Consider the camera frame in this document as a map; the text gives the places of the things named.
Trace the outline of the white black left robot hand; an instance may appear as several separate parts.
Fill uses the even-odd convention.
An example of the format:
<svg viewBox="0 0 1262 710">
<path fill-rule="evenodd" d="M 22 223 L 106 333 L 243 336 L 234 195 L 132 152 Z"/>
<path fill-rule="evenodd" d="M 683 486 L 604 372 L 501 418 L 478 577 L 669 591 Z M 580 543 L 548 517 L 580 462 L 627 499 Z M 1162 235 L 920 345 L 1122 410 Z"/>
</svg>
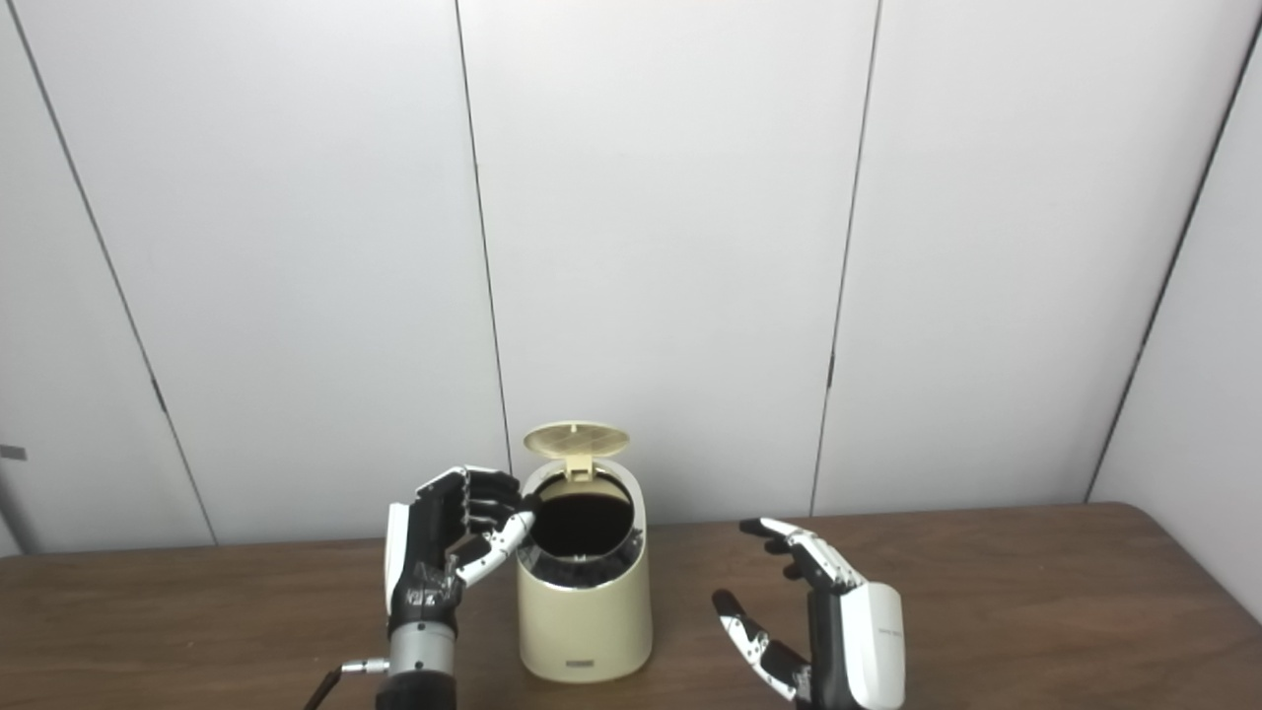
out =
<svg viewBox="0 0 1262 710">
<path fill-rule="evenodd" d="M 387 507 L 387 632 L 456 624 L 464 591 L 509 562 L 533 528 L 539 496 L 505 470 L 452 467 Z"/>
</svg>

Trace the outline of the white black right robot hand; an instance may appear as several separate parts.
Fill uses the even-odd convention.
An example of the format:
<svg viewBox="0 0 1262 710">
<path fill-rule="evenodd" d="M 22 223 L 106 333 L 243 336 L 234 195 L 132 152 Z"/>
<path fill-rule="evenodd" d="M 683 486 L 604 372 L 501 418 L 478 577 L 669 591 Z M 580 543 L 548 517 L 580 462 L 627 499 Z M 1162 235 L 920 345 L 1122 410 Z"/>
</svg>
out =
<svg viewBox="0 0 1262 710">
<path fill-rule="evenodd" d="M 901 709 L 906 641 L 901 595 L 870 581 L 823 536 L 771 518 L 740 521 L 769 554 L 789 554 L 785 578 L 803 580 L 810 657 L 774 639 L 729 590 L 712 595 L 740 657 L 798 709 Z"/>
</svg>

